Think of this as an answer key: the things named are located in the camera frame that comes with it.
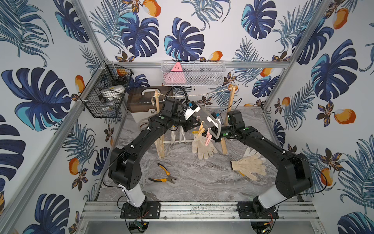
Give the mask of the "beige glove yellow cuff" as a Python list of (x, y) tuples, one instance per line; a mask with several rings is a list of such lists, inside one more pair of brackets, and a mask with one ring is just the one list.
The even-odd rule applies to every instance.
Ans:
[(192, 153), (196, 154), (199, 160), (207, 160), (213, 157), (218, 151), (212, 142), (205, 146), (206, 138), (198, 135), (198, 131), (193, 131), (194, 140), (192, 142)]

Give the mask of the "wooden drying rack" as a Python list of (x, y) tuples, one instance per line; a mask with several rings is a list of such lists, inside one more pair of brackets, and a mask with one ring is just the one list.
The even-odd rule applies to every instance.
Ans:
[[(180, 89), (185, 95), (185, 103), (169, 97), (169, 94), (174, 89)], [(220, 142), (222, 138), (234, 137), (234, 129), (229, 126), (221, 126), (218, 120), (212, 119), (212, 115), (208, 114), (206, 117), (208, 122), (212, 122), (213, 126), (209, 127), (194, 113), (201, 111), (199, 104), (195, 102), (188, 102), (188, 95), (182, 86), (172, 87), (166, 94), (163, 108), (158, 115), (149, 119), (149, 124), (146, 132), (151, 137), (151, 142), (156, 142), (157, 149), (161, 150), (162, 137), (173, 126), (182, 127), (185, 132), (198, 127), (199, 130), (194, 134), (192, 142), (192, 152), (198, 155), (200, 160), (208, 159), (214, 154), (218, 153), (217, 149), (213, 146), (211, 140)]]

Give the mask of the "beige glove red cuff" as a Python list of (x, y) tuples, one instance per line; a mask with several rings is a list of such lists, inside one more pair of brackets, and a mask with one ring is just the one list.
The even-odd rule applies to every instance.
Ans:
[(154, 143), (155, 143), (159, 158), (164, 159), (165, 158), (165, 146), (164, 146), (163, 140), (158, 138)]

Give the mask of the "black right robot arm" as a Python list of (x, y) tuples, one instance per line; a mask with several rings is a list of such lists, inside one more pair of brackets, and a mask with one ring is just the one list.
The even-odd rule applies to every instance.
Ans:
[(264, 156), (277, 169), (275, 185), (248, 202), (248, 207), (240, 208), (239, 212), (265, 218), (270, 211), (274, 211), (276, 204), (312, 187), (313, 180), (307, 157), (286, 151), (265, 138), (256, 128), (245, 126), (240, 111), (228, 112), (228, 126), (214, 126), (203, 135), (206, 136), (207, 133), (213, 135), (215, 142), (220, 142), (222, 138), (240, 141)]

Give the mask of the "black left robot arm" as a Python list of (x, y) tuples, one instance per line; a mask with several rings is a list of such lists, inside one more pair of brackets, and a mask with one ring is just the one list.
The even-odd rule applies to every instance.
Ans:
[(121, 209), (121, 218), (137, 218), (155, 213), (150, 208), (147, 197), (142, 192), (139, 181), (142, 177), (141, 160), (154, 142), (173, 126), (188, 131), (200, 122), (193, 115), (201, 110), (199, 104), (190, 102), (178, 110), (180, 102), (169, 98), (165, 100), (161, 111), (148, 118), (148, 126), (131, 143), (119, 149), (115, 148), (110, 156), (108, 176), (124, 192), (127, 202)]

